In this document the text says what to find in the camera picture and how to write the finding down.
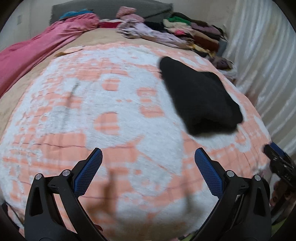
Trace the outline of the orange white plaid blanket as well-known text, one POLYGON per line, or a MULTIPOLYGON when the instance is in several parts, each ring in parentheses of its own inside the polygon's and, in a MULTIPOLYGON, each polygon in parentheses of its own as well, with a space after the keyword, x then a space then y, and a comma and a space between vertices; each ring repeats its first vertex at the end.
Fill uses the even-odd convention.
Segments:
POLYGON ((92 221, 110 240, 170 240, 197 230, 217 202, 194 163, 197 148, 240 176, 267 166, 269 133, 225 77, 243 123, 232 133, 187 133, 159 75, 163 56, 215 72, 188 52, 118 42, 70 49, 18 88, 1 137, 1 190, 19 215, 37 173, 58 175, 98 147, 102 165, 79 199, 92 221))

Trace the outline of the pink quilt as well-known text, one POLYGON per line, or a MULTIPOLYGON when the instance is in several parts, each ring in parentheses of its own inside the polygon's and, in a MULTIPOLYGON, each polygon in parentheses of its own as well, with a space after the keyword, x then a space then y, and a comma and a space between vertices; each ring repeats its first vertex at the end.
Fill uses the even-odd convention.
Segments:
POLYGON ((64 21, 57 21, 41 34, 1 51, 1 95, 20 78, 52 53, 74 41, 84 32, 94 30, 99 17, 85 13, 64 21))

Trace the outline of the folded clothes pile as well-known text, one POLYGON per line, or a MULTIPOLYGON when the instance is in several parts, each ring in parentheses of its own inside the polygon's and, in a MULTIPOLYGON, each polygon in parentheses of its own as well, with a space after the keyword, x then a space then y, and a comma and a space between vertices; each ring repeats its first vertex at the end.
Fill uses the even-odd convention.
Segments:
POLYGON ((207 22, 193 20, 186 15, 173 12, 158 22, 144 21, 153 30, 170 33, 189 43, 191 49, 202 56, 208 54, 221 57, 228 41, 224 30, 207 22))

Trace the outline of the white satin curtain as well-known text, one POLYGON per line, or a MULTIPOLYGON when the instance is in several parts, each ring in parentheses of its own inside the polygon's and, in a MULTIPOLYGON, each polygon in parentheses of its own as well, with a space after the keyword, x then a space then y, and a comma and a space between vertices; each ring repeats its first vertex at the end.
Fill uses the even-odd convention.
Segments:
POLYGON ((237 1, 226 24, 225 58, 271 139, 295 154, 295 30, 273 1, 237 1))

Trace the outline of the blue cloth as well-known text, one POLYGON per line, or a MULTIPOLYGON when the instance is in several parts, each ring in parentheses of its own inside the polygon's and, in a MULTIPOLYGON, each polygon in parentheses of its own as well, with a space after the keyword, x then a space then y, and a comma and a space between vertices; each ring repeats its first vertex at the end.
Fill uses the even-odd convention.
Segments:
POLYGON ((75 16, 79 16, 79 15, 83 15, 83 14, 87 14, 87 13, 93 13, 93 10, 91 9, 81 9, 79 11, 68 11, 66 13, 64 13, 62 16, 60 16, 59 20, 65 20, 68 18, 72 18, 75 16))

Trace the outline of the bag of clothes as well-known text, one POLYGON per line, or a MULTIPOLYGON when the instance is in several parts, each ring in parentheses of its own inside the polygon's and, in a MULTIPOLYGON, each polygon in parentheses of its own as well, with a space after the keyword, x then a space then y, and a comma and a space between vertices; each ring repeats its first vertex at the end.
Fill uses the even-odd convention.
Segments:
POLYGON ((234 82, 237 78, 237 68, 236 65, 223 57, 214 56, 210 57, 209 61, 212 65, 221 72, 228 80, 234 82))

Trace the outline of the grey headboard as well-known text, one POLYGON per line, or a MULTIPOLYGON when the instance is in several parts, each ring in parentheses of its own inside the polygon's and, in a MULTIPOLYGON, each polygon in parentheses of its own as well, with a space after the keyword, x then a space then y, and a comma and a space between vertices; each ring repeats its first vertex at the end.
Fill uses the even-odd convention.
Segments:
POLYGON ((114 19, 121 6, 136 9, 136 14, 145 20, 160 23, 173 12, 173 4, 150 0, 123 0, 123 1, 69 1, 52 6, 50 24, 53 24, 66 12, 91 9, 100 19, 114 19))

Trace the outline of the dark red garment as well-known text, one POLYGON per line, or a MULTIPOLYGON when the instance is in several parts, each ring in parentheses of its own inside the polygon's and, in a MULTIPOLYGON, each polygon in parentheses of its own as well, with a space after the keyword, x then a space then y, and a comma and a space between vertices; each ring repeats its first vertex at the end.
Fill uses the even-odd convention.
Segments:
POLYGON ((104 29, 115 29, 121 23, 122 23, 121 21, 116 21, 116 22, 104 21, 104 22, 99 22, 98 26, 104 29))

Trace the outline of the pink knitted garment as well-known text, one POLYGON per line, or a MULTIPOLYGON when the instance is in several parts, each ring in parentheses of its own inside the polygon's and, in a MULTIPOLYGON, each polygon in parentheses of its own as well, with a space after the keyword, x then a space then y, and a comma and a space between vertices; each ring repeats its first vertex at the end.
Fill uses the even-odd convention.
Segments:
POLYGON ((137 15, 135 12, 137 10, 135 8, 132 7, 128 7, 128 6, 121 6, 118 10, 118 12, 116 13, 116 18, 120 19, 120 20, 137 20, 138 22, 143 23, 144 22, 144 18, 137 15))

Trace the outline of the black KISS garment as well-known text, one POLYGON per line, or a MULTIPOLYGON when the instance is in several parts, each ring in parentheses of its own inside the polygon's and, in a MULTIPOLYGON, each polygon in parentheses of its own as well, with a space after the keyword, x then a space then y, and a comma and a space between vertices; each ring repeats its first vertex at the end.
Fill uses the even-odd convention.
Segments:
POLYGON ((243 122, 239 105, 213 72, 199 72, 168 56, 159 70, 177 114, 192 136, 229 133, 243 122))

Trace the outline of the lilac crumpled garment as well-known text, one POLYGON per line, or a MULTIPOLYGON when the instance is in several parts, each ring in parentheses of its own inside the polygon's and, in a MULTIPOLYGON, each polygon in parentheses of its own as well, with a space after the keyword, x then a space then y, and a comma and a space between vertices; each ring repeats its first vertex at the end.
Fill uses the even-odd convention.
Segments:
POLYGON ((167 32, 153 30, 136 19, 130 19, 122 22, 117 26, 116 31, 129 39, 142 38, 172 48, 190 48, 186 40, 182 40, 167 32))

